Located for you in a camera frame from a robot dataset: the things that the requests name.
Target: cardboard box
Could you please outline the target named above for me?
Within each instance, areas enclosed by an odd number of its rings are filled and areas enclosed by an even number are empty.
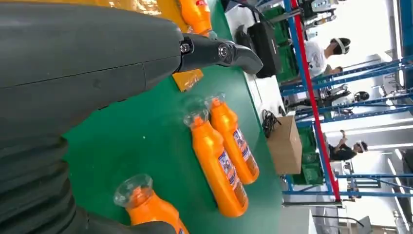
[[[281,125],[267,139],[277,174],[300,174],[302,145],[294,116],[277,118]]]

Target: clear bottle cap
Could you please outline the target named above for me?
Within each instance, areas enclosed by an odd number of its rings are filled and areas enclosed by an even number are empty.
[[[147,174],[137,174],[119,185],[113,196],[116,205],[135,208],[152,195],[152,178]]]
[[[184,117],[184,124],[190,128],[200,126],[208,121],[208,110],[191,112]]]
[[[217,95],[207,97],[205,99],[205,106],[208,109],[211,109],[213,107],[220,106],[223,102],[225,102],[225,94],[219,93]]]
[[[208,32],[208,37],[211,39],[217,39],[218,38],[218,34],[214,31],[214,30],[210,30]]]

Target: orange plastic bottle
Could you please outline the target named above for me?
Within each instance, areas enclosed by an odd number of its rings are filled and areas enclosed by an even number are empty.
[[[208,121],[208,111],[185,118],[191,128],[192,146],[214,193],[222,215],[238,217],[248,208],[248,197],[223,145],[222,136]]]
[[[126,208],[132,225],[164,221],[173,226],[177,234],[189,233],[175,207],[153,191],[149,175],[138,174],[124,181],[116,189],[113,200],[116,205]]]
[[[224,102],[224,95],[208,98],[206,105],[211,112],[211,123],[224,138],[224,146],[243,184],[255,182],[260,169],[243,134],[238,128],[237,115]]]
[[[182,17],[194,33],[208,36],[212,31],[211,11],[207,0],[179,0]]]

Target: black shirt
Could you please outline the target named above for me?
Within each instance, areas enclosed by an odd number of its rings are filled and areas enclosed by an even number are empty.
[[[342,144],[337,153],[334,153],[335,147],[332,145],[328,146],[330,148],[330,159],[334,161],[346,161],[354,158],[357,155],[352,148],[348,147],[346,144]]]

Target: red pole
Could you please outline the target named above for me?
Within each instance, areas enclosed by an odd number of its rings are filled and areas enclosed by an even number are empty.
[[[293,9],[297,9],[298,8],[297,0],[291,0],[291,6]],[[323,134],[321,131],[319,111],[317,109],[317,103],[316,103],[316,99],[314,97],[314,91],[313,91],[313,84],[311,83],[310,72],[308,71],[307,58],[305,56],[304,38],[302,36],[300,15],[295,15],[294,21],[295,21],[296,30],[297,30],[299,49],[301,52],[301,62],[302,62],[302,66],[304,69],[305,82],[307,83],[307,91],[308,91],[308,95],[310,96],[311,108],[313,109],[313,114],[315,118],[314,125],[316,127],[318,136],[322,137]],[[340,193],[339,193],[340,191],[338,188],[338,181],[334,179],[333,171],[331,170],[331,165],[330,165],[330,158],[328,157],[327,147],[325,145],[324,139],[320,139],[320,143],[321,143],[320,149],[322,151],[324,160],[326,161],[326,165],[327,165],[326,171],[324,171],[324,173],[328,173],[328,176],[331,181],[331,185],[333,187],[333,193],[334,193],[334,196],[336,197],[336,201],[340,201]]]

